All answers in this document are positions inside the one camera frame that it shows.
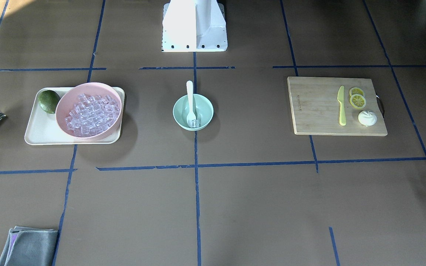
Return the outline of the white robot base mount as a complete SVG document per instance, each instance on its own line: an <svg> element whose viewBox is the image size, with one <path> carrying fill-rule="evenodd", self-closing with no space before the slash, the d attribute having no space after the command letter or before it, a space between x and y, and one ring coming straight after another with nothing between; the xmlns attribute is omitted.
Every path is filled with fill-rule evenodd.
<svg viewBox="0 0 426 266"><path fill-rule="evenodd" d="M171 0L163 7L162 52L223 52L225 8L216 0Z"/></svg>

